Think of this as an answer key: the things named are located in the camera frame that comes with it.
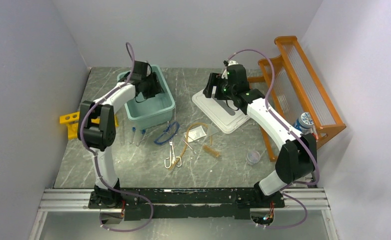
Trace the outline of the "small white plastic bag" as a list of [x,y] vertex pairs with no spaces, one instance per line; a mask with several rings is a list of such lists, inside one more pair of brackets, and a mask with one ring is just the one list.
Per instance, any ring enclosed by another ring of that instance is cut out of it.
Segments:
[[206,132],[202,126],[197,126],[189,130],[188,133],[184,133],[184,139],[188,142],[198,141],[206,137]]

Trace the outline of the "amber rubber tube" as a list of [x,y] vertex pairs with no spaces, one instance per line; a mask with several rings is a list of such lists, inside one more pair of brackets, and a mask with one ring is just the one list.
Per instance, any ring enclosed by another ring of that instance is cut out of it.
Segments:
[[213,144],[212,130],[213,127],[207,123],[195,122],[191,124],[180,139],[184,142],[184,146],[180,154],[175,153],[174,144],[175,138],[178,138],[179,136],[177,134],[173,135],[173,137],[169,139],[169,157],[164,159],[165,168],[171,170],[175,166],[178,168],[181,167],[182,157],[184,156],[187,148],[190,148],[190,151],[197,155],[197,151],[190,146],[190,143],[197,143],[202,146],[202,150],[205,150],[207,153],[212,153],[214,157],[218,157],[218,153],[211,148],[211,145]]

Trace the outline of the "brown test tube brush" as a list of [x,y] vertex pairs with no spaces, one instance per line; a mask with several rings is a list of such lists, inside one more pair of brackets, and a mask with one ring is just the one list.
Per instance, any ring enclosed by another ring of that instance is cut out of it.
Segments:
[[220,156],[220,152],[213,149],[212,147],[210,147],[209,145],[203,145],[202,146],[202,149],[208,153],[209,155],[211,155],[212,157],[214,158],[218,158]]

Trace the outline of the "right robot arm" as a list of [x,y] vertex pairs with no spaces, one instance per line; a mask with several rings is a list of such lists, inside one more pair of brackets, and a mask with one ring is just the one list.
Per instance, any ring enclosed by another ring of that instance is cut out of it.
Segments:
[[206,98],[231,100],[236,109],[257,122],[279,148],[274,171],[254,185],[253,201],[257,206],[266,207],[275,193],[317,171],[314,135],[294,128],[260,90],[251,88],[243,65],[229,64],[223,73],[210,73],[202,93]]

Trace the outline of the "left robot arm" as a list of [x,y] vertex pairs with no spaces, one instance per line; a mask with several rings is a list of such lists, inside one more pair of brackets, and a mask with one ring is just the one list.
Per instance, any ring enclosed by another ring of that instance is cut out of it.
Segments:
[[125,79],[119,80],[105,95],[81,103],[78,139],[91,153],[96,175],[89,202],[91,206],[115,208],[124,203],[124,192],[115,172],[111,148],[116,138],[116,112],[140,94],[149,99],[162,91],[152,66],[148,62],[136,61]]

